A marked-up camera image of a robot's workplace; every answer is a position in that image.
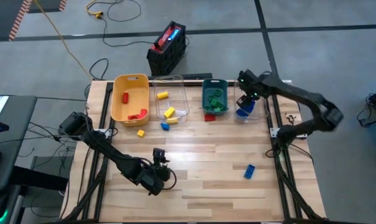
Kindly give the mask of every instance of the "table leg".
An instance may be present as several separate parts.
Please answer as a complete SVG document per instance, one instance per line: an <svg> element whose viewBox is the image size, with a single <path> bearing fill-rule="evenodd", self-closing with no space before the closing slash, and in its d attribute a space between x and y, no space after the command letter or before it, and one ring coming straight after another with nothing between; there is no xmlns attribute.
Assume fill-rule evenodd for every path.
<svg viewBox="0 0 376 224"><path fill-rule="evenodd" d="M14 166L9 184L41 187L49 190L65 190L68 179Z"/></svg>

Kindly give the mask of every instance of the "black battery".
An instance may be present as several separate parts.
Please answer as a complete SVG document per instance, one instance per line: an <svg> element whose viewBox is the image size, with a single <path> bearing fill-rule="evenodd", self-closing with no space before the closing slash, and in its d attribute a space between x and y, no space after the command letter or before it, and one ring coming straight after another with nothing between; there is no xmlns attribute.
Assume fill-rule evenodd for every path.
<svg viewBox="0 0 376 224"><path fill-rule="evenodd" d="M152 76L168 75L186 51L186 27L171 21L148 50Z"/></svg>

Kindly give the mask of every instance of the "clear plastic container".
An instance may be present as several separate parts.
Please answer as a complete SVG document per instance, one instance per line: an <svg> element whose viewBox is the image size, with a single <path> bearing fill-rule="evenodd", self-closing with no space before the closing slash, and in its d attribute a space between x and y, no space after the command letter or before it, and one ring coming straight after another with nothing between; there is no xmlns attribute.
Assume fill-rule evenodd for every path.
<svg viewBox="0 0 376 224"><path fill-rule="evenodd" d="M234 84L234 87L233 87L233 95L234 95L234 120L238 123L255 123L256 120L260 119L260 118L266 118L270 112L269 111L266 111L265 110L265 99L263 97L260 97L259 100L256 100L255 101L255 105L254 105L254 109L253 111L245 111L243 109L241 109L238 104L237 104L237 100L239 100L239 98L241 96L243 96L245 94L244 91L242 91L240 88L239 88L239 82L237 80L235 80L235 84ZM237 111L238 110L242 110L242 112L248 114L248 116L240 116Z"/></svg>
<svg viewBox="0 0 376 224"><path fill-rule="evenodd" d="M171 118L178 118L178 122L187 120L189 107L186 90L184 88L184 79L180 75L169 75L155 78L153 80L153 91L156 105L156 116L161 121L165 121L164 112L171 106L176 110ZM158 99L157 94L168 93L168 97Z"/></svg>

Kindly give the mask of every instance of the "yellow cable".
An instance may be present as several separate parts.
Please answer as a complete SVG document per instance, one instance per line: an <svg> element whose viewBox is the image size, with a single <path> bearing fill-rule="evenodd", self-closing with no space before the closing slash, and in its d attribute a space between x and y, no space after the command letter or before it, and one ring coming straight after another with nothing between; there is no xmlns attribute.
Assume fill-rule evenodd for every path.
<svg viewBox="0 0 376 224"><path fill-rule="evenodd" d="M58 29L56 28L56 26L54 25L54 23L51 21L50 17L46 15L46 13L44 12L43 8L41 7L41 5L37 2L37 0L33 0L34 3L37 5L37 7L39 7L40 11L44 14L44 16L49 20L49 22L51 23L52 27L55 29L55 31L57 31L57 34L59 36L59 38L61 39L63 45L65 46L66 48L66 51L70 54L70 56L73 57L73 59L75 59L75 61L79 64L80 68L83 69L84 73L86 73L87 77L89 80L93 80L93 77L88 73L87 69L85 69L83 67L83 65L79 62L79 60L77 60L77 58L74 56L74 54L72 54L70 51L69 51L69 48L68 46L66 45L65 41L63 40L63 37L62 35L59 33Z"/></svg>
<svg viewBox="0 0 376 224"><path fill-rule="evenodd" d="M102 14L102 11L93 12L93 11L89 11L89 10L88 10L88 7L89 7L90 5L92 5L94 2L96 2L96 0L92 0L92 1L90 1L90 2L86 5L86 7L85 7L86 12L89 13L90 15L94 15L94 16L97 15L97 14Z"/></svg>

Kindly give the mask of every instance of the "green light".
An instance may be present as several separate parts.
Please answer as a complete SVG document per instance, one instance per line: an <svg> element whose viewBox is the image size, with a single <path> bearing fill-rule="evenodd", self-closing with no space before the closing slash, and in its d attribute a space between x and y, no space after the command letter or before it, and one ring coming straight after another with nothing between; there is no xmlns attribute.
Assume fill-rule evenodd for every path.
<svg viewBox="0 0 376 224"><path fill-rule="evenodd" d="M0 218L0 223L2 223L7 218L7 216L8 216L8 210L6 210L6 212L4 212L4 214Z"/></svg>

